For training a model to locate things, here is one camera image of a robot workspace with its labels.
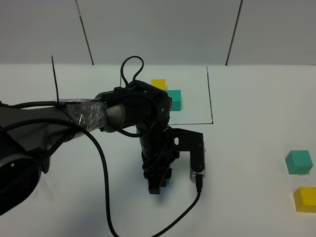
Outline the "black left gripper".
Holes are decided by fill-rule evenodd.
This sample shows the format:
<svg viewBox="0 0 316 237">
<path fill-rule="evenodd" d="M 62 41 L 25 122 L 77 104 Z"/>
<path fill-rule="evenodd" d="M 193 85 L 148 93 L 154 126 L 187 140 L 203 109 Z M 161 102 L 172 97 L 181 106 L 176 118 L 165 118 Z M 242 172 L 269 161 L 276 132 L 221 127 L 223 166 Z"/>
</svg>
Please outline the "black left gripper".
<svg viewBox="0 0 316 237">
<path fill-rule="evenodd" d="M 144 177 L 148 180 L 149 193 L 159 195 L 161 187 L 172 174 L 171 164 L 179 157 L 174 151 L 174 134 L 169 125 L 154 128 L 140 139 Z"/>
</svg>

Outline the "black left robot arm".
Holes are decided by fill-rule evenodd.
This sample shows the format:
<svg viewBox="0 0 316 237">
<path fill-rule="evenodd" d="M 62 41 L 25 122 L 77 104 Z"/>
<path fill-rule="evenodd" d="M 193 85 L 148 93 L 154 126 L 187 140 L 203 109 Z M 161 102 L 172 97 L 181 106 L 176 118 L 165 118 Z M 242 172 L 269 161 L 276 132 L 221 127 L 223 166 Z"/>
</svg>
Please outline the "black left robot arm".
<svg viewBox="0 0 316 237">
<path fill-rule="evenodd" d="M 142 156 L 153 157 L 168 144 L 168 94 L 145 82 L 102 92 L 94 99 L 29 102 L 0 106 L 0 212 L 30 196 L 51 155 L 65 142 L 94 130 L 125 134 L 135 126 Z"/>
</svg>

